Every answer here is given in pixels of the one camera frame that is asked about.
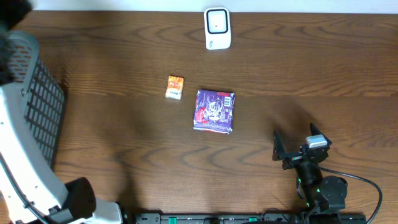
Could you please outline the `purple snack packet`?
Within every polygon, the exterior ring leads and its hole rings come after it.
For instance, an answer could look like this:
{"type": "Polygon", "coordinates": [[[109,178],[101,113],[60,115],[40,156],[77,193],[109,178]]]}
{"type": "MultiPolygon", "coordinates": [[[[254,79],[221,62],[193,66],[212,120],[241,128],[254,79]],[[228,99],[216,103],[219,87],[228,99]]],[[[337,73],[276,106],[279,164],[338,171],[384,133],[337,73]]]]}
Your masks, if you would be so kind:
{"type": "Polygon", "coordinates": [[[193,115],[193,129],[230,134],[233,131],[235,93],[198,90],[193,115]]]}

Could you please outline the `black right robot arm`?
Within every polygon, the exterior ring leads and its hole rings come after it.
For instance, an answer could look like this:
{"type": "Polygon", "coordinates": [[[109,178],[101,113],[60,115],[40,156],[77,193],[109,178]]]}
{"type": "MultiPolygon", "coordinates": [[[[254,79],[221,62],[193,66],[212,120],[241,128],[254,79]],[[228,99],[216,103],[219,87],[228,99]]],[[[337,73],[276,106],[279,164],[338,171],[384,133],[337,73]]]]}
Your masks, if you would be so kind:
{"type": "Polygon", "coordinates": [[[314,213],[338,212],[346,207],[348,184],[340,177],[322,175],[319,163],[328,158],[332,142],[313,123],[310,132],[298,151],[286,152],[278,132],[274,131],[272,160],[282,161],[284,170],[295,169],[302,198],[314,213]]]}

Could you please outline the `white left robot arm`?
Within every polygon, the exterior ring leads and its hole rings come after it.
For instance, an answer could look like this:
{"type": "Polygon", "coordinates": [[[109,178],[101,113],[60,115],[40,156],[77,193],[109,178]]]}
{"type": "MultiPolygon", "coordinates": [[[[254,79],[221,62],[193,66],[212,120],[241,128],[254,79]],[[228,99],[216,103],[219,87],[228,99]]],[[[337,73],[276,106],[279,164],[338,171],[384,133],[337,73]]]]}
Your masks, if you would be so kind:
{"type": "Polygon", "coordinates": [[[66,97],[16,25],[30,1],[1,1],[1,193],[13,223],[131,223],[127,210],[97,198],[84,177],[62,182],[53,165],[66,97]]]}

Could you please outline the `orange small snack box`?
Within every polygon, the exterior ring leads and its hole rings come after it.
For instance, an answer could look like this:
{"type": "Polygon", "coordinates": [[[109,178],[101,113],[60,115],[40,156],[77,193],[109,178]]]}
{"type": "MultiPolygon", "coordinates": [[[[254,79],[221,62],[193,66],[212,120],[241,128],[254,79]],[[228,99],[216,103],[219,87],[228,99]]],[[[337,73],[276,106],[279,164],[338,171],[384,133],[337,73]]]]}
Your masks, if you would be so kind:
{"type": "Polygon", "coordinates": [[[167,82],[165,97],[175,100],[180,100],[182,97],[183,86],[184,86],[183,77],[176,77],[170,75],[167,82]]]}

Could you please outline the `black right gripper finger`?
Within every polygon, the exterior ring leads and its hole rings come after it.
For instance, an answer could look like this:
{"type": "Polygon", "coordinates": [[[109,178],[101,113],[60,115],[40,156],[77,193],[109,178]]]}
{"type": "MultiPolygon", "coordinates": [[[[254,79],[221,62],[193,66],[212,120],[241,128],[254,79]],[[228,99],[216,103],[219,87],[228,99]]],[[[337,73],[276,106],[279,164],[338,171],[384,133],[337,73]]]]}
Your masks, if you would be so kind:
{"type": "Polygon", "coordinates": [[[314,123],[310,123],[310,132],[312,134],[312,136],[318,136],[321,135],[323,136],[323,138],[325,139],[325,141],[327,142],[327,144],[330,146],[332,145],[332,141],[327,138],[317,127],[314,123]]]}
{"type": "Polygon", "coordinates": [[[281,161],[285,157],[285,149],[280,139],[280,136],[276,130],[273,131],[273,140],[274,140],[274,147],[273,147],[273,161],[281,161]]]}

